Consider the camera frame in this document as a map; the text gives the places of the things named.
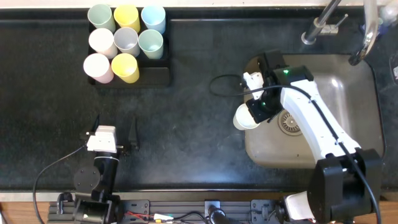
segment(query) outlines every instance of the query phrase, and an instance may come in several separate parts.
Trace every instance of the faucet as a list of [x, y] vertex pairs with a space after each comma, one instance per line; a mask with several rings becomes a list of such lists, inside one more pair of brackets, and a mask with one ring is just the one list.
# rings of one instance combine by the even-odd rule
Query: faucet
[[[326, 21], [329, 19], [331, 13], [337, 8], [340, 1], [341, 0], [332, 0], [323, 10], [321, 15], [314, 19], [308, 31], [304, 32], [301, 36], [301, 40], [304, 44], [314, 44], [317, 40], [317, 36], [320, 34], [337, 34], [338, 26], [347, 18], [348, 15], [345, 15], [345, 17], [336, 25], [327, 25]], [[363, 60], [363, 58], [365, 58], [365, 56], [367, 56], [376, 40], [377, 30], [379, 28], [376, 0], [363, 0], [363, 4], [366, 23], [364, 39], [362, 41], [361, 48], [348, 59], [350, 65], [357, 65]]]

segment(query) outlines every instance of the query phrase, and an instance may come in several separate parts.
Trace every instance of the black countertop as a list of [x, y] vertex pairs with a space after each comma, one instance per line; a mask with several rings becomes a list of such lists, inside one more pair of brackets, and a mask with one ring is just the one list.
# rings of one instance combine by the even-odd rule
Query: black countertop
[[[97, 90], [87, 83], [82, 69], [89, 35], [85, 11], [3, 11], [0, 190], [31, 190], [40, 170], [82, 144], [78, 134], [97, 114], [101, 124], [116, 126], [120, 135], [128, 132], [133, 115], [138, 118], [141, 150], [121, 157], [116, 190], [304, 189], [312, 170], [271, 169], [250, 160], [244, 133], [232, 124], [243, 99], [216, 98], [208, 83], [221, 74], [242, 73], [263, 50], [355, 52], [362, 40], [362, 10], [338, 14], [345, 10], [350, 17], [337, 36], [307, 46], [300, 35], [320, 9], [169, 9], [172, 84], [140, 90]], [[398, 54], [397, 38], [398, 30], [391, 29], [367, 57], [386, 141], [384, 189], [398, 187], [398, 86], [389, 68], [389, 58]], [[74, 173], [92, 164], [93, 156], [79, 152], [59, 163], [42, 176], [38, 188], [73, 189]]]

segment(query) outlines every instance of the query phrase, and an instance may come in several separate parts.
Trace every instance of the white cup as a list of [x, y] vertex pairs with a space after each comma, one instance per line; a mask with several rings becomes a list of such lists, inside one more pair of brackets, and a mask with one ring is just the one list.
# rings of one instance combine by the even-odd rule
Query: white cup
[[88, 43], [97, 53], [103, 54], [109, 59], [118, 54], [118, 49], [113, 43], [113, 34], [108, 29], [99, 28], [94, 30], [88, 38]]
[[163, 37], [156, 30], [145, 30], [138, 37], [138, 44], [149, 59], [160, 59], [163, 56]]
[[247, 129], [253, 129], [258, 127], [260, 124], [256, 124], [253, 117], [249, 112], [248, 106], [243, 103], [238, 107], [234, 116], [234, 126], [238, 130], [244, 131]]
[[161, 34], [166, 30], [166, 12], [162, 6], [147, 6], [141, 12], [142, 21], [148, 29], [154, 29]]
[[134, 57], [139, 55], [138, 34], [130, 27], [120, 28], [114, 33], [114, 44], [122, 53], [131, 54]]
[[113, 79], [111, 65], [104, 55], [95, 53], [87, 56], [83, 69], [87, 75], [100, 83], [109, 83]]
[[91, 7], [87, 12], [87, 18], [96, 28], [105, 28], [111, 32], [116, 30], [112, 10], [105, 4]]

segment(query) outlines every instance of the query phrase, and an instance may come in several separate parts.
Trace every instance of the stainless steel sink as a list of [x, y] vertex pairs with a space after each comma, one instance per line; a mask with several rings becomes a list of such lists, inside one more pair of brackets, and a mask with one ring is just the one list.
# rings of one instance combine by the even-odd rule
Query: stainless steel sink
[[[287, 65], [306, 65], [319, 92], [341, 127], [363, 149], [383, 152], [381, 122], [373, 71], [362, 61], [348, 63], [349, 55], [284, 55]], [[271, 123], [245, 132], [246, 151], [262, 166], [312, 168], [315, 160], [299, 127], [283, 111]]]

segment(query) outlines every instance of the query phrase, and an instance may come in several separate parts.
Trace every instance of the wooden surface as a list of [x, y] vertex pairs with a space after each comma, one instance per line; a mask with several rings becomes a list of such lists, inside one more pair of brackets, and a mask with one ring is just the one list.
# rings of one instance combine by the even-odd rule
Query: wooden surface
[[[43, 221], [47, 221], [49, 209], [48, 202], [39, 202], [40, 215]], [[7, 223], [39, 223], [35, 216], [32, 202], [6, 202], [1, 203], [2, 213], [7, 219]], [[383, 224], [398, 223], [398, 202], [380, 202]], [[363, 215], [355, 218], [355, 224], [376, 224], [375, 214]]]

